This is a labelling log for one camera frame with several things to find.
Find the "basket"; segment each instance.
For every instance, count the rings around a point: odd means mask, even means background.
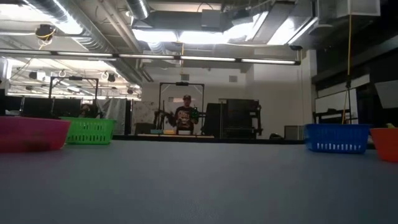
[[[369,125],[307,124],[305,143],[314,152],[360,154],[368,146]]]
[[[371,133],[379,158],[398,162],[398,128],[376,128]]]
[[[112,140],[114,120],[96,118],[68,118],[71,121],[68,144],[109,144]]]
[[[59,150],[70,122],[59,119],[0,116],[0,152]]]

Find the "pink basket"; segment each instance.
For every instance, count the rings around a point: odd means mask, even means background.
[[[0,116],[0,152],[59,150],[67,138],[69,121]]]

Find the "cap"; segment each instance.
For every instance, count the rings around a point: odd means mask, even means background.
[[[191,96],[190,95],[185,95],[182,99],[183,100],[191,100]]]

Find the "table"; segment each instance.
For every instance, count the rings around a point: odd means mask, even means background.
[[[213,139],[214,136],[201,136],[201,135],[183,135],[183,134],[138,134],[137,136],[143,137],[170,137],[170,138],[201,138]]]
[[[0,223],[395,223],[398,165],[303,145],[113,141],[0,154]]]

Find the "man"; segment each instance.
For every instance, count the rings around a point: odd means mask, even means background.
[[[198,118],[193,118],[196,109],[192,108],[191,96],[185,95],[183,97],[184,105],[175,110],[175,121],[178,131],[190,131],[193,134],[193,125],[198,124]]]

